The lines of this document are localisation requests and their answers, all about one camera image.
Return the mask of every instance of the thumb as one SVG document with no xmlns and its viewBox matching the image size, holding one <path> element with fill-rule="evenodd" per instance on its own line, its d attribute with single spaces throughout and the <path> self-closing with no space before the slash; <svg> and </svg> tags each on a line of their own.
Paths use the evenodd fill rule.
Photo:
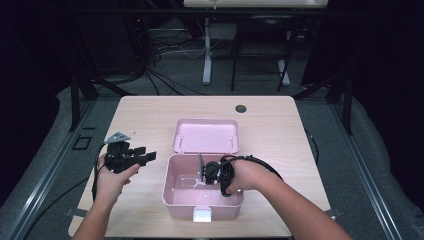
<svg viewBox="0 0 424 240">
<path fill-rule="evenodd" d="M 227 194 L 233 194 L 237 191 L 237 187 L 235 186 L 234 183 L 231 183 L 230 186 L 227 187 L 227 189 L 225 190 L 225 192 L 227 192 Z"/>
<path fill-rule="evenodd" d="M 125 181 L 127 181 L 130 177 L 132 177 L 134 174 L 136 174 L 138 172 L 138 169 L 140 169 L 140 165 L 134 164 L 130 168 L 128 168 L 127 170 L 121 172 L 120 175 L 122 175 L 122 178 Z"/>
</svg>

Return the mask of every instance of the hand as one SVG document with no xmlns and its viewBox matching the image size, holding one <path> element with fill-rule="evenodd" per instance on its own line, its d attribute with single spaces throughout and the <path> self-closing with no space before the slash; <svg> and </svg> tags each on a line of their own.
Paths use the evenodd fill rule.
<svg viewBox="0 0 424 240">
<path fill-rule="evenodd" d="M 258 190 L 267 176 L 274 173 L 268 171 L 265 167 L 245 160 L 235 160 L 231 162 L 234 168 L 234 179 L 226 192 L 228 194 L 241 190 Z"/>
<path fill-rule="evenodd" d="M 100 156 L 98 167 L 101 168 L 97 175 L 97 194 L 94 203 L 104 204 L 112 208 L 118 200 L 124 185 L 130 183 L 130 177 L 136 174 L 140 168 L 139 164 L 134 164 L 127 170 L 116 174 L 112 173 L 104 166 L 105 155 Z"/>
</svg>

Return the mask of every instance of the open lid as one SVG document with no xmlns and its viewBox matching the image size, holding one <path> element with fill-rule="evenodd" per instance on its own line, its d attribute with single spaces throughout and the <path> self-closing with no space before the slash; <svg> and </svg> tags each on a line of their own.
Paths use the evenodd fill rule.
<svg viewBox="0 0 424 240">
<path fill-rule="evenodd" d="M 172 146 L 176 153 L 235 154 L 240 149 L 238 123 L 227 119 L 180 119 Z"/>
</svg>

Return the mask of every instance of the pink box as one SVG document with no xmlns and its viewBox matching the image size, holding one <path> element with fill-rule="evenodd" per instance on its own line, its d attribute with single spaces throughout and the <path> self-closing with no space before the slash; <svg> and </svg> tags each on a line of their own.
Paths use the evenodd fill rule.
<svg viewBox="0 0 424 240">
<path fill-rule="evenodd" d="M 173 149 L 168 161 L 162 200 L 171 216 L 195 222 L 228 220 L 238 216 L 243 192 L 221 195 L 219 183 L 200 181 L 199 156 L 204 164 L 219 162 L 224 154 L 240 149 L 238 124 L 225 119 L 181 119 L 177 123 Z"/>
</svg>

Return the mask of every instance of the wooden tabletop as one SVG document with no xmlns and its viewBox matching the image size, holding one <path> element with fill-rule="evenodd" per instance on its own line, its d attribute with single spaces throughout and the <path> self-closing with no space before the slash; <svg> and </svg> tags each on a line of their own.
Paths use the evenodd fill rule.
<svg viewBox="0 0 424 240">
<path fill-rule="evenodd" d="M 246 112 L 239 113 L 236 106 Z M 330 209 L 294 100 L 286 96 L 131 96 L 121 99 L 105 136 L 131 137 L 131 148 L 157 151 L 124 187 L 112 210 L 106 236 L 163 238 L 224 238 L 290 236 L 284 222 L 257 191 L 246 191 L 234 220 L 194 223 L 174 219 L 162 201 L 168 159 L 178 120 L 233 119 L 239 125 L 238 155 L 253 155 L 275 168 L 284 180 L 322 210 Z M 93 174 L 78 208 L 92 205 Z M 72 236 L 82 221 L 75 216 Z"/>
<path fill-rule="evenodd" d="M 184 0 L 185 7 L 325 8 L 328 0 Z"/>
</svg>

